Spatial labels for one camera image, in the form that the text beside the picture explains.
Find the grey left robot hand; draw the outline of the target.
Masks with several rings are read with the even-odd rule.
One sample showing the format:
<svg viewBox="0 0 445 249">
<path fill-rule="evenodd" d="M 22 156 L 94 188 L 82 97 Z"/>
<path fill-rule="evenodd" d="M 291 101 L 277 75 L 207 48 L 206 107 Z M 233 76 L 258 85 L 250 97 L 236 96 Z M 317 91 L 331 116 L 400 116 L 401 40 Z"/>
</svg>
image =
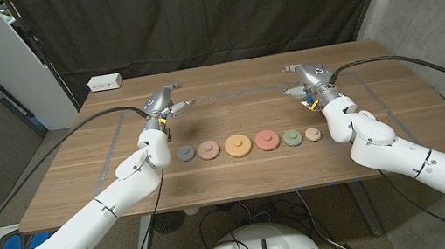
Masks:
<svg viewBox="0 0 445 249">
<path fill-rule="evenodd" d="M 171 93 L 179 88 L 181 88 L 180 83 L 172 83 L 156 90 L 153 95 L 149 97 L 143 108 L 143 112 L 148 115 L 143 129 L 164 130 L 164 121 L 166 121 L 169 116 L 175 118 L 196 104 L 195 100 L 174 103 L 171 98 Z"/>
</svg>

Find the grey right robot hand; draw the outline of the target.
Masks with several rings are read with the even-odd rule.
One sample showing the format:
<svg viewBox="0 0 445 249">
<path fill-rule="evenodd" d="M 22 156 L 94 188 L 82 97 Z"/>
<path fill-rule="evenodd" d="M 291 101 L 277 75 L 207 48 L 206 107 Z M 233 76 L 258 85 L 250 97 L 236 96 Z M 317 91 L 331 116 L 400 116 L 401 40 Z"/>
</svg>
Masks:
<svg viewBox="0 0 445 249">
<path fill-rule="evenodd" d="M 284 73 L 295 73 L 301 83 L 283 91 L 298 99 L 310 110 L 322 110 L 329 102 L 344 95 L 329 82 L 332 72 L 320 64 L 294 64 L 283 68 Z"/>
</svg>

